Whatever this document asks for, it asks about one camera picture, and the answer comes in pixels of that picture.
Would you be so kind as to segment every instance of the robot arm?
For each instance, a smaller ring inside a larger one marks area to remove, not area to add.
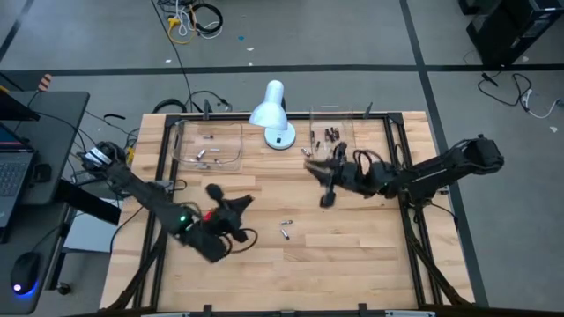
[[[125,155],[116,144],[101,142],[84,154],[82,161],[86,171],[131,193],[155,214],[163,230],[183,245],[195,248],[210,262],[217,262],[229,253],[220,237],[232,234],[239,242],[247,240],[241,230],[241,215],[253,201],[250,195],[226,200],[219,186],[208,185],[206,191],[219,207],[204,217],[199,210],[172,203],[163,187],[141,181],[127,167]]]
[[[471,173],[495,173],[504,163],[495,142],[481,135],[463,140],[435,158],[403,169],[395,168],[373,151],[355,151],[352,154],[354,162],[346,160],[345,152],[346,144],[341,143],[335,148],[333,158],[306,161],[306,169],[327,188],[322,207],[333,205],[335,185],[366,198],[378,194],[390,199],[406,193],[412,204],[426,204],[440,188]],[[362,172],[362,157],[370,164],[366,173]]]

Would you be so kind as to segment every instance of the wooden tabletop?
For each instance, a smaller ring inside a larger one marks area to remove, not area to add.
[[[132,170],[146,181],[156,173],[164,120],[163,114],[146,114],[141,124]],[[265,144],[262,128],[242,122],[243,154],[237,173],[181,166],[178,179],[188,182],[188,188],[174,194],[176,202],[194,201],[202,210],[214,207],[204,192],[209,183],[219,184],[227,198],[251,194],[255,201],[243,214],[243,226],[257,230],[259,238],[248,252],[215,264],[169,239],[159,311],[199,312],[205,304],[212,304],[214,311],[354,310],[359,303],[367,303],[368,309],[417,307],[397,199],[363,199],[338,188],[335,207],[319,208],[323,188],[303,168],[300,151],[309,147],[309,121],[292,124],[295,145],[274,151]],[[435,156],[426,114],[406,112],[404,124],[413,162]],[[356,148],[390,160],[382,121],[355,121],[353,128]],[[446,196],[438,195],[434,203],[449,209]],[[127,200],[120,223],[138,208],[134,199]],[[472,301],[452,216],[435,207],[424,212],[437,266]],[[289,219],[293,224],[284,228],[290,240],[285,240],[279,223]],[[117,298],[137,270],[146,221],[143,210],[115,238],[101,307]],[[430,301],[427,273],[423,264],[419,266]],[[145,284],[145,304],[151,282],[152,276]]]

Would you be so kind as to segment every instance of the blue light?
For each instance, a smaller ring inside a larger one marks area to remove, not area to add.
[[[35,282],[35,285],[33,286],[33,288],[31,290],[29,290],[29,292],[27,292],[25,294],[21,294],[21,295],[16,294],[16,298],[17,299],[31,299],[31,298],[33,298],[33,295],[37,291],[38,287],[39,287],[39,281]]]

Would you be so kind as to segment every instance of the clear plastic bin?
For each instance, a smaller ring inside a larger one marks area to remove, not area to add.
[[[339,138],[330,139],[326,130],[338,131]],[[333,149],[341,143],[348,145],[347,152],[356,149],[354,139],[353,111],[341,106],[313,106],[309,113],[309,130],[314,132],[315,141],[311,143],[313,159],[332,158]]]
[[[241,168],[242,132],[240,123],[176,123],[172,155],[183,169],[237,171]]]

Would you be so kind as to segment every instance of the laptop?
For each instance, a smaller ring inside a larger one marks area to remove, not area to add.
[[[10,216],[33,170],[35,151],[0,123],[0,228]]]

